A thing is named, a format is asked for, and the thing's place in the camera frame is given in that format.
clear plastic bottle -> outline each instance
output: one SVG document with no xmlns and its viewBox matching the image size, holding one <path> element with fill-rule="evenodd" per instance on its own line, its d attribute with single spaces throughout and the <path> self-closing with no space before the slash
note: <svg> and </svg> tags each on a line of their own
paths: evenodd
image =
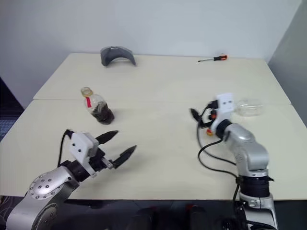
<svg viewBox="0 0 307 230">
<path fill-rule="evenodd" d="M 89 87 L 83 87 L 81 93 L 85 97 L 84 105 L 90 114 L 101 124 L 111 124 L 114 115 L 108 108 L 106 101 L 100 95 L 94 94 Z"/>
<path fill-rule="evenodd" d="M 241 116 L 257 116 L 263 113 L 263 104 L 258 99 L 243 99 L 236 104 L 236 112 Z"/>
</svg>

white table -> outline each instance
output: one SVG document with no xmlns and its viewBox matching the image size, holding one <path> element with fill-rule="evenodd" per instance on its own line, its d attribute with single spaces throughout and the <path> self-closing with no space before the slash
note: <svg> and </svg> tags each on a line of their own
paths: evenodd
<svg viewBox="0 0 307 230">
<path fill-rule="evenodd" d="M 197 161 L 195 121 L 189 108 L 201 109 L 210 100 L 193 102 L 111 102 L 116 119 L 99 124 L 77 100 L 34 100 L 0 143 L 0 194 L 23 196 L 40 173 L 56 167 L 63 131 L 120 132 L 103 146 L 114 159 L 137 144 L 132 157 L 117 170 L 103 170 L 84 181 L 76 199 L 231 199 L 234 179 L 209 171 Z M 238 122 L 254 133 L 270 156 L 271 192 L 277 200 L 306 199 L 307 130 L 289 104 L 267 105 L 264 114 Z M 206 142 L 215 140 L 205 137 Z M 70 159 L 68 141 L 62 159 Z M 232 159 L 223 144 L 210 151 Z M 204 159 L 212 167 L 236 172 L 234 166 Z"/>
<path fill-rule="evenodd" d="M 83 100 L 89 86 L 107 102 L 202 102 L 233 92 L 235 99 L 290 104 L 262 59 L 229 58 L 197 62 L 200 57 L 135 56 L 102 66 L 99 54 L 70 54 L 34 99 Z"/>
</svg>

dark floor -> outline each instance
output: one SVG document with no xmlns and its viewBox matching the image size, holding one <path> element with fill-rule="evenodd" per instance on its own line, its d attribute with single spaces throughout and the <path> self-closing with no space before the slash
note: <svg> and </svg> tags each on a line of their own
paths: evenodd
<svg viewBox="0 0 307 230">
<path fill-rule="evenodd" d="M 0 141 L 23 111 L 22 106 L 0 78 Z"/>
<path fill-rule="evenodd" d="M 0 215 L 6 219 L 12 210 L 7 208 L 15 206 L 21 199 L 21 197 L 12 197 L 7 200 L 6 204 L 0 207 Z M 93 201 L 69 200 L 69 202 Z M 160 212 L 160 217 L 171 220 L 168 222 L 168 228 L 165 228 L 168 230 L 186 229 L 186 207 L 190 204 L 206 210 L 210 221 L 204 230 L 219 230 L 221 228 L 218 226 L 218 220 L 232 216 L 231 201 L 113 200 L 94 201 L 94 204 L 98 207 L 64 204 L 59 209 L 57 222 L 52 230 L 124 230 L 135 213 L 147 207 L 154 207 Z M 307 229 L 307 201 L 276 201 L 275 208 L 279 230 Z M 4 224 L 2 217 L 0 217 L 0 223 Z"/>
</svg>

red label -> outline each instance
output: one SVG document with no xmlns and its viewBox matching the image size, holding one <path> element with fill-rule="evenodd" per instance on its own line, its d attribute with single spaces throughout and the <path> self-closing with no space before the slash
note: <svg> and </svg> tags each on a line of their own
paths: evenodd
<svg viewBox="0 0 307 230">
<path fill-rule="evenodd" d="M 88 108 L 92 108 L 91 99 L 89 97 L 86 97 L 86 103 Z"/>
</svg>

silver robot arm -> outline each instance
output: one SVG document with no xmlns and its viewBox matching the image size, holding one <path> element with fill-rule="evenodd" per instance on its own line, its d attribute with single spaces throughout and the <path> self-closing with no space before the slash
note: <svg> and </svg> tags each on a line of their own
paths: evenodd
<svg viewBox="0 0 307 230">
<path fill-rule="evenodd" d="M 134 152 L 136 146 L 124 151 L 115 160 L 104 158 L 99 148 L 117 134 L 107 132 L 97 138 L 89 133 L 73 133 L 67 130 L 71 138 L 70 152 L 75 161 L 65 161 L 56 169 L 41 174 L 33 180 L 23 200 L 12 210 L 7 219 L 6 230 L 48 230 L 51 228 L 60 205 L 88 177 L 95 177 L 102 169 L 117 168 Z"/>
<path fill-rule="evenodd" d="M 211 109 L 210 122 L 201 119 L 206 109 Z M 269 155 L 266 149 L 256 142 L 254 135 L 239 124 L 230 122 L 234 111 L 231 93 L 217 95 L 205 108 L 202 115 L 191 109 L 198 127 L 209 127 L 211 132 L 222 138 L 236 159 L 237 183 L 240 185 L 239 205 L 236 217 L 240 230 L 278 229 L 273 196 L 269 191 Z"/>
<path fill-rule="evenodd" d="M 269 191 L 269 181 L 272 179 L 268 176 L 269 157 L 266 149 L 256 142 L 251 132 L 238 124 L 227 125 L 224 142 L 236 159 L 240 184 L 237 213 L 242 225 L 249 230 L 255 225 L 261 227 L 259 223 L 262 227 L 274 227 L 267 229 L 278 229 L 273 196 Z"/>
</svg>

